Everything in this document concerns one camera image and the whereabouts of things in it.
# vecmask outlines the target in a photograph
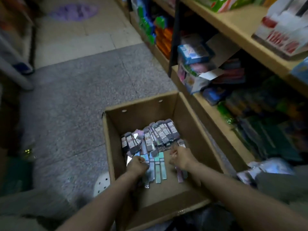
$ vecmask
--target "white clog with holes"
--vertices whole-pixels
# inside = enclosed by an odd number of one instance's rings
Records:
[[[104,172],[102,173],[94,186],[94,192],[93,192],[93,197],[98,196],[100,193],[102,193],[104,190],[107,189],[107,187],[110,185],[110,176],[109,172]]]

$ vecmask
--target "person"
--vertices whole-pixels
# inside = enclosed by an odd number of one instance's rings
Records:
[[[172,146],[170,163],[186,170],[234,214],[244,230],[308,230],[308,221],[287,205],[199,163],[188,148]],[[126,172],[57,231],[107,231],[129,190],[148,169],[134,156]]]

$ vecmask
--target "beige tile floor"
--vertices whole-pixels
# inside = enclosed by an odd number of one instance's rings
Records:
[[[35,67],[40,68],[142,43],[115,0],[44,0],[45,13],[68,3],[98,6],[98,14],[82,22],[60,22],[44,16],[38,21]]]

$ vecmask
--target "open box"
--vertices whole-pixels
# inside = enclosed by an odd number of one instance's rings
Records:
[[[106,108],[103,127],[111,183],[126,170],[120,136],[168,118],[198,161],[227,173],[183,93],[173,91]],[[168,151],[164,156],[167,180],[160,184],[152,182],[149,189],[138,188],[128,195],[116,218],[117,230],[143,230],[213,201],[204,187],[194,185],[190,175],[179,183],[174,166],[168,164]]]

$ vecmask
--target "store aisle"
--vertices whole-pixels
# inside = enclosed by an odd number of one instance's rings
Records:
[[[176,89],[144,43],[42,67],[30,79],[36,88],[22,94],[21,117],[23,146],[35,143],[34,186],[77,206],[108,170],[105,107]]]
[[[48,15],[41,18],[36,68],[142,43],[115,0],[44,0],[41,8],[48,14],[70,3],[94,4],[98,14],[81,22],[61,22]]]

